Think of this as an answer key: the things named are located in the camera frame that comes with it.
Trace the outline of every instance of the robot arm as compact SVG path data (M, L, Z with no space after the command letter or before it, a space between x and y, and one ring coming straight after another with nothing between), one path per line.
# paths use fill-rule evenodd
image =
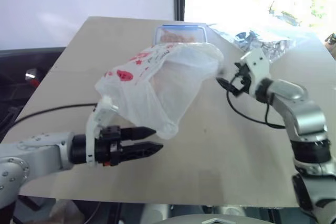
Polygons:
M271 80L269 62L261 49L247 53L236 64L236 77L244 87L217 79L236 96L248 93L259 102L270 104L283 118L294 152L293 163L299 172L292 182L300 208L319 223L336 221L336 161L330 154L326 119L321 109L299 85Z
M153 142L122 144L124 140L144 139L156 131L147 127L108 126L117 109L111 105L108 98L98 103L89 116L86 134L42 133L18 143L0 145L1 223L10 222L21 186L33 179L72 169L75 164L114 166L151 156L163 147Z

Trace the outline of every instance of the plastic container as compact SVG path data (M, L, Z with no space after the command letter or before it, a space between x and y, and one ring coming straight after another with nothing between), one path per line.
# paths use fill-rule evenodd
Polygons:
M154 45L170 42L207 42L202 26L162 25L156 28Z

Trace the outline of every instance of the red print on bag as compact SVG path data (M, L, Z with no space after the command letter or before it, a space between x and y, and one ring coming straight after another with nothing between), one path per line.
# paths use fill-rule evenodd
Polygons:
M112 73L111 71L108 71L108 72L106 72L106 73L104 74L104 77L106 77L107 75L112 76L113 73Z
M150 55L152 52L140 52L138 53L137 57L138 58L145 58L147 57L148 55Z
M117 75L121 81L131 81L133 79L133 75L127 71L117 70Z

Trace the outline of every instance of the white wall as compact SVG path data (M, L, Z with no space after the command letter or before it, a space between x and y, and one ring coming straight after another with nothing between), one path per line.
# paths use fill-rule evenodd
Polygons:
M0 0L0 50L66 46L88 16L174 19L173 0Z

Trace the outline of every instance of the crumpled plastic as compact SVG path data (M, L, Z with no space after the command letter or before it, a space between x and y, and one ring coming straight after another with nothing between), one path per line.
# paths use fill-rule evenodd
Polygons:
M216 76L222 64L223 54L212 44L157 44L109 70L95 88L122 117L170 139L202 81Z
M274 17L250 23L237 18L237 22L230 20L208 24L208 27L243 52L261 48L270 63L308 38L301 28L290 27Z

